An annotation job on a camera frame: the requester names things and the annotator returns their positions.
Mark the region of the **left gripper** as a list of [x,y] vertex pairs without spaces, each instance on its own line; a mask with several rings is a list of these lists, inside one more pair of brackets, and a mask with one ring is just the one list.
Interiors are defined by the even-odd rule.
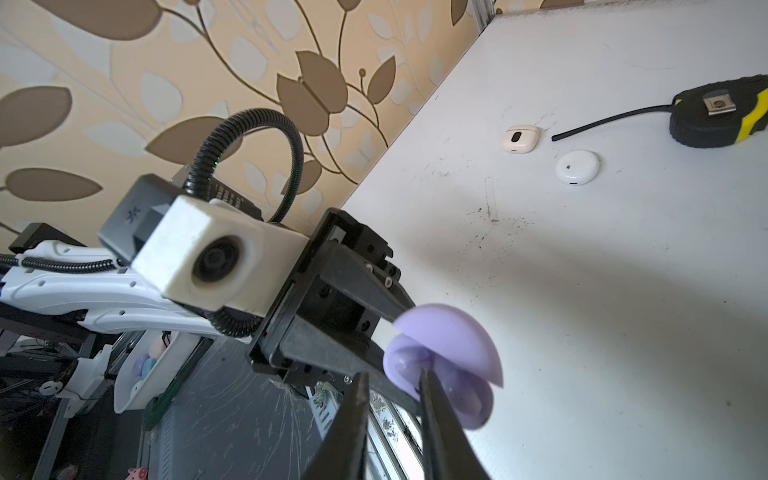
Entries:
[[251,343],[252,370],[299,386],[367,373],[371,389],[417,415],[418,402],[387,378],[372,342],[380,320],[415,307],[392,256],[370,227],[328,209]]

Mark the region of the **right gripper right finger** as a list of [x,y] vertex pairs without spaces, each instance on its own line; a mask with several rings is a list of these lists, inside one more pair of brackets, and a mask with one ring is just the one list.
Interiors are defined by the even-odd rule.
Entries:
[[419,394],[425,478],[489,480],[433,371],[421,372]]

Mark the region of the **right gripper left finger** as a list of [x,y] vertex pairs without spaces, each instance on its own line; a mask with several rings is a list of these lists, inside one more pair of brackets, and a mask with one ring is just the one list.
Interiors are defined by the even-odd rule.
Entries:
[[302,479],[364,479],[368,417],[369,376],[358,373]]

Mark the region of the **purple round earbud case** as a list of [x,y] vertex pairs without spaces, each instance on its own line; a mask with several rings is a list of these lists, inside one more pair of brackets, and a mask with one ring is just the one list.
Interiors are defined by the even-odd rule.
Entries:
[[420,397],[424,370],[434,372],[467,430],[482,428],[493,406],[492,388],[504,386],[502,362],[487,331],[468,313],[445,304],[407,310],[394,321],[398,334],[385,348],[386,377]]

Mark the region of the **white round earbud case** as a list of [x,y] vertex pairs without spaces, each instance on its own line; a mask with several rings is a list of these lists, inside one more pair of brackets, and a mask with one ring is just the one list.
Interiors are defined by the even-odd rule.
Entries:
[[574,150],[564,154],[556,165],[558,179],[566,185],[584,185],[596,178],[601,167],[597,154]]

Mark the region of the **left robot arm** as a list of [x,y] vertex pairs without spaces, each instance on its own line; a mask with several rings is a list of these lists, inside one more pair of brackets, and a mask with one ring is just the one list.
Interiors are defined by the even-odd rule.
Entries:
[[[267,220],[214,195],[225,151],[273,128],[287,139],[291,172]],[[98,333],[161,330],[249,342],[253,370],[310,386],[365,373],[382,396],[416,413],[389,380],[372,341],[380,320],[413,303],[387,242],[348,213],[328,209],[311,235],[285,227],[304,148],[283,113],[254,108],[203,141],[182,186],[141,176],[99,231],[100,246],[45,240],[5,255],[1,301],[44,316],[77,314]]]

